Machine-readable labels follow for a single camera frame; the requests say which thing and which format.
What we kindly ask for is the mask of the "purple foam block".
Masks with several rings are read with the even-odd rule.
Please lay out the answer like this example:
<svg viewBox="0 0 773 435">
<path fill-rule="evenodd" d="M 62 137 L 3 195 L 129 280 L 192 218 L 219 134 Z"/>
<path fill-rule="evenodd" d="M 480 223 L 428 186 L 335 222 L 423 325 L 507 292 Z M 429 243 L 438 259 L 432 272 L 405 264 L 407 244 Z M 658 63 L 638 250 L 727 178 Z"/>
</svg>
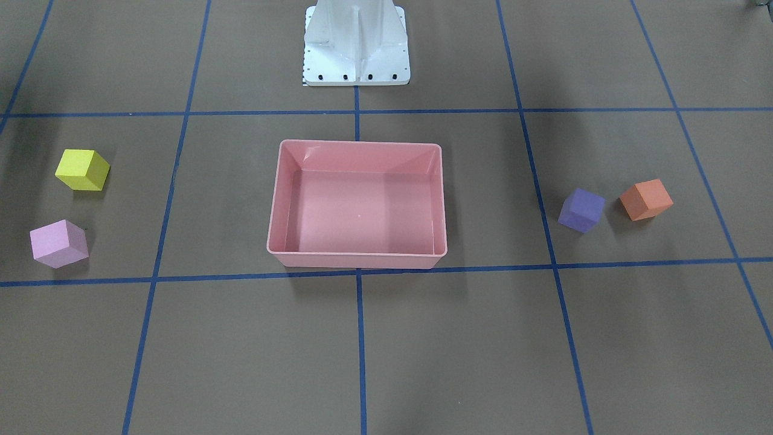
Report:
<svg viewBox="0 0 773 435">
<path fill-rule="evenodd" d="M 587 233 L 601 220 L 605 206 L 602 196 L 580 188 L 563 202 L 558 223 L 580 233 Z"/>
</svg>

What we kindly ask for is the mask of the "orange foam block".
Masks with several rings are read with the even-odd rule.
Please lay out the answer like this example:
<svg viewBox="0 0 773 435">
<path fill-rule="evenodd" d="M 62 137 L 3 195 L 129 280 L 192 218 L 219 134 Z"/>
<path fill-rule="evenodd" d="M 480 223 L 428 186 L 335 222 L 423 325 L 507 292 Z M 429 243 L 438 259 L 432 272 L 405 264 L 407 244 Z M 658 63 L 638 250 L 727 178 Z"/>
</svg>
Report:
<svg viewBox="0 0 773 435">
<path fill-rule="evenodd" d="M 624 191 L 619 199 L 631 221 L 653 218 L 674 204 L 660 179 L 638 182 Z"/>
</svg>

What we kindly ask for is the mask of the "yellow foam block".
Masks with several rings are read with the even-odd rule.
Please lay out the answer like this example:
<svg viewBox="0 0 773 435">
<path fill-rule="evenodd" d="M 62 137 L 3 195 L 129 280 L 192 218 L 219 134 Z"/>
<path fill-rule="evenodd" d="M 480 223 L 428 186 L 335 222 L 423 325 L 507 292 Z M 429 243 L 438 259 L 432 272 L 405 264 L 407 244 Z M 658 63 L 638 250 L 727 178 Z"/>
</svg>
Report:
<svg viewBox="0 0 773 435">
<path fill-rule="evenodd" d="M 94 150 L 65 149 L 55 177 L 74 191 L 102 191 L 110 163 Z"/>
</svg>

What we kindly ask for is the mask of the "pink foam block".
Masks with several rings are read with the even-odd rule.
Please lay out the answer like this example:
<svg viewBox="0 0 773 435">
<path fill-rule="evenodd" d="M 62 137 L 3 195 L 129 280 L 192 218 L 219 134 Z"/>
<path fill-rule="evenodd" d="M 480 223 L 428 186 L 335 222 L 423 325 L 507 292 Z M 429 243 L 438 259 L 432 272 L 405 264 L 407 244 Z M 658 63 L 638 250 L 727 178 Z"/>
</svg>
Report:
<svg viewBox="0 0 773 435">
<path fill-rule="evenodd" d="M 33 259 L 53 269 L 89 257 L 85 231 L 66 219 L 30 231 Z"/>
</svg>

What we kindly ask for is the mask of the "pink plastic bin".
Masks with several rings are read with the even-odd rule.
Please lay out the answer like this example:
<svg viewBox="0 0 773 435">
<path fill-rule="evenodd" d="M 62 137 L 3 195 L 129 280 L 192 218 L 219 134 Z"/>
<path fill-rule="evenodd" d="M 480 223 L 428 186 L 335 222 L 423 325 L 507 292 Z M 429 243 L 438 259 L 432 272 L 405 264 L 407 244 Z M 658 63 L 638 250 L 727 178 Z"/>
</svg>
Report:
<svg viewBox="0 0 773 435">
<path fill-rule="evenodd" d="M 431 269 L 448 253 L 434 143 L 284 140 L 267 251 L 285 267 Z"/>
</svg>

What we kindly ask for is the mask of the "blue tape grid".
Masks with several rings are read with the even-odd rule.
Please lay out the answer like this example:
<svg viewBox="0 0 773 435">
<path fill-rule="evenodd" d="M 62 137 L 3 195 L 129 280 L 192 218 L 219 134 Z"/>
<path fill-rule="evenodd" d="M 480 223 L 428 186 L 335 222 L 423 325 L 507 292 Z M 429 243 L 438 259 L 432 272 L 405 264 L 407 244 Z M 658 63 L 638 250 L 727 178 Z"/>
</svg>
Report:
<svg viewBox="0 0 773 435">
<path fill-rule="evenodd" d="M 771 433 L 765 6 L 402 1 L 409 85 L 327 88 L 310 5 L 2 2 L 3 434 Z M 441 146 L 447 256 L 282 267 L 287 138 Z"/>
</svg>

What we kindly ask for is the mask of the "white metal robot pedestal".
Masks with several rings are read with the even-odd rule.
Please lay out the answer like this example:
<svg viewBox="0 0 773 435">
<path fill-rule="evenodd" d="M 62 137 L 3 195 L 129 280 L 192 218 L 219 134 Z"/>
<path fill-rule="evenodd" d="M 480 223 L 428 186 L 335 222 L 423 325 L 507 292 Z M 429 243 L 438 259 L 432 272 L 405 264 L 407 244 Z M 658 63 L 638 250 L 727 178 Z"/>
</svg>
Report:
<svg viewBox="0 0 773 435">
<path fill-rule="evenodd" d="M 306 86 L 400 86 L 411 80 L 405 11 L 392 1 L 318 1 L 304 14 Z"/>
</svg>

